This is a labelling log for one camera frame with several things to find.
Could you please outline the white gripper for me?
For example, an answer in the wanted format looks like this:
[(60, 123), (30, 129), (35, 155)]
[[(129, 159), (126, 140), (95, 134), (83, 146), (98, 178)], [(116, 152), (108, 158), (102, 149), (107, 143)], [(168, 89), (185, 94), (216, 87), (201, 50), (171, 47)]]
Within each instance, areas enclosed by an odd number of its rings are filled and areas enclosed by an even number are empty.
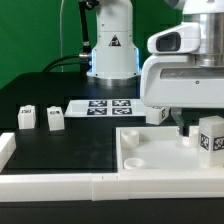
[(224, 68), (201, 66), (193, 54), (200, 45), (195, 22), (182, 22), (147, 42), (151, 56), (143, 64), (140, 99), (146, 106), (171, 107), (180, 135), (181, 108), (224, 108)]

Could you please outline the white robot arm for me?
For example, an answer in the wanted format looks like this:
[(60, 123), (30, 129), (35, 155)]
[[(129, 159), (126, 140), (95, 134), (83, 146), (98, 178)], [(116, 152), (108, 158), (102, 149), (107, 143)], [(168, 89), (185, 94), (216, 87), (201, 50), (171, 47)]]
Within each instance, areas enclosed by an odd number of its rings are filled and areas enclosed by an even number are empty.
[(109, 86), (139, 77), (142, 103), (168, 107), (176, 120), (183, 108), (224, 108), (224, 0), (164, 1), (183, 20), (148, 39), (140, 64), (130, 0), (99, 0), (87, 77)]

